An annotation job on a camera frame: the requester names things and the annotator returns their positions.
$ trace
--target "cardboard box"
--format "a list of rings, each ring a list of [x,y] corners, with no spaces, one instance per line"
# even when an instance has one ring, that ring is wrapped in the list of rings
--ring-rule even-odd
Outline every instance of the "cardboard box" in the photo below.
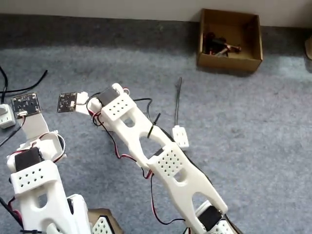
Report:
[[[92,223],[92,226],[95,225],[98,218],[102,215],[108,217],[108,219],[112,225],[112,228],[114,229],[115,234],[123,234],[123,230],[121,229],[117,220],[113,217],[112,212],[109,209],[98,208],[98,209],[89,209],[88,210],[89,222]]]
[[[217,57],[203,53],[203,36],[213,32],[228,44],[240,45],[240,53]],[[198,65],[215,68],[255,71],[263,60],[258,15],[203,9],[200,20]]]

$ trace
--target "open cardboard box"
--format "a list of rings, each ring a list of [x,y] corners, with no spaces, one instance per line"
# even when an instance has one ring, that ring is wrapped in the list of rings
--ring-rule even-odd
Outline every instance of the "open cardboard box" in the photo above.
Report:
[[[240,45],[240,53],[228,57],[205,54],[203,37],[213,32],[230,45]],[[258,15],[203,9],[200,20],[198,65],[216,68],[255,71],[263,60],[260,22]]]

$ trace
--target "circuit board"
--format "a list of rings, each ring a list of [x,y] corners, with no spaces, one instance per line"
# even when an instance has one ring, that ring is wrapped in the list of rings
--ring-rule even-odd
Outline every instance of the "circuit board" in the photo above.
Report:
[[[75,111],[76,102],[77,92],[60,94],[58,97],[58,113]]]
[[[20,113],[27,112],[25,116],[41,113],[37,93],[20,95],[12,98],[12,106],[15,118],[21,118]]]

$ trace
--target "power adapter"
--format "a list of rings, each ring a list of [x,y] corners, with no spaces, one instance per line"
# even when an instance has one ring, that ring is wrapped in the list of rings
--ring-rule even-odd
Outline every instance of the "power adapter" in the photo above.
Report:
[[[187,138],[186,130],[184,127],[180,127],[179,125],[176,125],[172,129],[172,136],[173,136],[175,142],[178,144],[178,146],[182,150],[185,150],[185,149],[190,147],[189,140]]]
[[[0,104],[0,128],[5,129],[15,125],[15,117],[11,106]]]

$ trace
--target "white wall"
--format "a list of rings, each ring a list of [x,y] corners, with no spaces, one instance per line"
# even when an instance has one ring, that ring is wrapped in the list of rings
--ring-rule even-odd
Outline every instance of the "white wall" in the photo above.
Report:
[[[201,8],[260,15],[261,25],[312,27],[312,0],[0,0],[0,13],[196,21]]]

